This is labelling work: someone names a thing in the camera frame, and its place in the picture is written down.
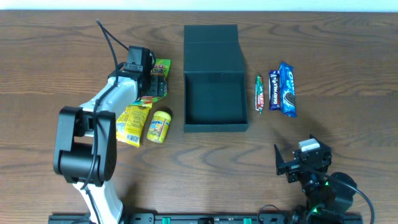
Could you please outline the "Haribo gummy candy bag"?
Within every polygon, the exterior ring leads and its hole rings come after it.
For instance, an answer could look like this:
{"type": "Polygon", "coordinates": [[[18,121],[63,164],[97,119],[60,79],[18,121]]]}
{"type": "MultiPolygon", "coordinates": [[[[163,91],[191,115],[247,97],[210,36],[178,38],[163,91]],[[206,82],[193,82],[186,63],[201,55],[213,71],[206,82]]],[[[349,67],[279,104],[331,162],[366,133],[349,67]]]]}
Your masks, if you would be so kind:
{"type": "Polygon", "coordinates": [[[156,103],[167,96],[167,76],[169,74],[171,60],[157,59],[154,68],[151,71],[150,87],[132,105],[146,105],[156,103]]]}

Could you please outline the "blue Oreo cookie pack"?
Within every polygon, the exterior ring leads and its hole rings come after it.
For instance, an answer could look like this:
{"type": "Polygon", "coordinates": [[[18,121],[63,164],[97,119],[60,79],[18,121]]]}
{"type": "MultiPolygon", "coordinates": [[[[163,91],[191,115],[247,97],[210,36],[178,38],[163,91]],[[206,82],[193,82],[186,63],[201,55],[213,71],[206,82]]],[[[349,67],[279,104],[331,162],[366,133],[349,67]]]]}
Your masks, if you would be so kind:
{"type": "Polygon", "coordinates": [[[293,66],[282,62],[279,67],[280,103],[283,114],[296,118],[295,87],[293,66]]]}

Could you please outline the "yellow Hacks candy bag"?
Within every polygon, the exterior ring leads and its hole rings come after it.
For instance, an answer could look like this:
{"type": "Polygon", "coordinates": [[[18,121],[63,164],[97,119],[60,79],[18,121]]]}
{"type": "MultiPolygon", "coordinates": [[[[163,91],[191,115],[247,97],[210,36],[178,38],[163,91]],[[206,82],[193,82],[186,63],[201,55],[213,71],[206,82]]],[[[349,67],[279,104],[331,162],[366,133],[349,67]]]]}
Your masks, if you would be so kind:
{"type": "Polygon", "coordinates": [[[118,141],[139,147],[141,134],[152,103],[129,105],[116,120],[116,138],[118,141]]]}

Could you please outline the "yellow Mentos bottle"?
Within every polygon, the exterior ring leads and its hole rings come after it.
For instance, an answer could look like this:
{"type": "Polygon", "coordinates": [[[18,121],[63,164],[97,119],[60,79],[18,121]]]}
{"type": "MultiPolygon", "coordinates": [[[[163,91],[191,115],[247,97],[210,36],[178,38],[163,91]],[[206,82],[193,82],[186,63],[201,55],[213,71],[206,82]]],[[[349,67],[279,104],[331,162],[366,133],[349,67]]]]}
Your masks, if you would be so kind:
{"type": "Polygon", "coordinates": [[[169,113],[156,111],[149,125],[147,139],[152,142],[163,143],[169,130],[170,122],[171,115],[169,113]]]}

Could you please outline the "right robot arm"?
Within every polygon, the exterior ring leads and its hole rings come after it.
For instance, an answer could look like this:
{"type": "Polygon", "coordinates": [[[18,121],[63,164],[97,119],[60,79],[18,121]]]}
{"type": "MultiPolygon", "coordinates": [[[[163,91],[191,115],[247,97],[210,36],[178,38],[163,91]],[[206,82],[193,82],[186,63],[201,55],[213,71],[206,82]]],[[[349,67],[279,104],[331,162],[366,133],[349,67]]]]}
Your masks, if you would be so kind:
{"type": "Polygon", "coordinates": [[[293,152],[294,159],[284,161],[277,146],[275,166],[277,175],[286,175],[287,182],[299,182],[306,197],[305,205],[292,211],[290,223],[353,223],[361,218],[350,218],[346,211],[353,204],[356,187],[353,179],[345,173],[335,172],[327,176],[331,165],[331,147],[313,135],[299,142],[293,152]]]}

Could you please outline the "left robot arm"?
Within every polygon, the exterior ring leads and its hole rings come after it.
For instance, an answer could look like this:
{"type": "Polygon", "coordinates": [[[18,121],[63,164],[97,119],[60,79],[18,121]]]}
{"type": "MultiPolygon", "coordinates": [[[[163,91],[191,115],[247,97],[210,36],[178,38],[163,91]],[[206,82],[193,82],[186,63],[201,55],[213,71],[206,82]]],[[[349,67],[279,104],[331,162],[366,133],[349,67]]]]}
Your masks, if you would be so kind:
{"type": "Polygon", "coordinates": [[[58,115],[53,169],[72,184],[89,208],[88,214],[51,215],[49,223],[133,223],[111,180],[117,162],[116,120],[146,93],[157,93],[151,71],[153,51],[129,46],[126,62],[116,63],[106,85],[77,107],[58,115]]]}

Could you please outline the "red green KitKat bar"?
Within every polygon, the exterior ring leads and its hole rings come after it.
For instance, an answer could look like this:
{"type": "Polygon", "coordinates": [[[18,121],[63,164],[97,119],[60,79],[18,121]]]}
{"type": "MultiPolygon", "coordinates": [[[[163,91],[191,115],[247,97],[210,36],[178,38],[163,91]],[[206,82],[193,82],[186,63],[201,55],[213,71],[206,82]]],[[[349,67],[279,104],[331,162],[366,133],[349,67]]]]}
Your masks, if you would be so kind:
{"type": "Polygon", "coordinates": [[[264,84],[261,75],[257,75],[255,84],[255,109],[262,114],[264,108],[264,84]]]}

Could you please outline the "dark green open box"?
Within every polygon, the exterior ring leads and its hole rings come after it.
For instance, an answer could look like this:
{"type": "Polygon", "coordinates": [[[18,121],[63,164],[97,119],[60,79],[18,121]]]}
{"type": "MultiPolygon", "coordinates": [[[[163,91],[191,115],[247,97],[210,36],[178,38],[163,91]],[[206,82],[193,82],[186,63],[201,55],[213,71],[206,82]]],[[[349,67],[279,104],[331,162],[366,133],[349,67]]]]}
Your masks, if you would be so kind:
{"type": "Polygon", "coordinates": [[[246,68],[237,25],[185,25],[183,56],[183,130],[245,132],[246,68]]]}

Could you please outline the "purple Dairy Milk bar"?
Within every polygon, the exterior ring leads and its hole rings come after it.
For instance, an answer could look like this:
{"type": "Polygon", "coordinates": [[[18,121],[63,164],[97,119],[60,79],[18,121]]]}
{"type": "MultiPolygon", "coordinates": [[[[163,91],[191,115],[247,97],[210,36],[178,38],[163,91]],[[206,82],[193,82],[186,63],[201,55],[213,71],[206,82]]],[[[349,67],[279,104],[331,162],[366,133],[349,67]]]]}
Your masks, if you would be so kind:
{"type": "Polygon", "coordinates": [[[269,71],[269,109],[271,111],[280,110],[278,70],[269,71]]]}

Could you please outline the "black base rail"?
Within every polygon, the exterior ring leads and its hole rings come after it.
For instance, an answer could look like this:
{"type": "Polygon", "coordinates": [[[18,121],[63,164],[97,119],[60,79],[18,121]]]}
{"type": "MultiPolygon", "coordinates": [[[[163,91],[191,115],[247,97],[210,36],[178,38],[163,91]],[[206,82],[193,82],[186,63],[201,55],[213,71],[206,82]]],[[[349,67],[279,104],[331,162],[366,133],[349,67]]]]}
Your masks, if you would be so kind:
{"type": "MultiPolygon", "coordinates": [[[[124,224],[287,224],[292,223],[287,217],[276,213],[256,215],[154,215],[152,213],[134,213],[125,215],[119,223],[124,224]]],[[[50,215],[49,224],[93,223],[89,215],[50,215]]],[[[345,216],[342,223],[363,223],[360,215],[345,216]]]]}

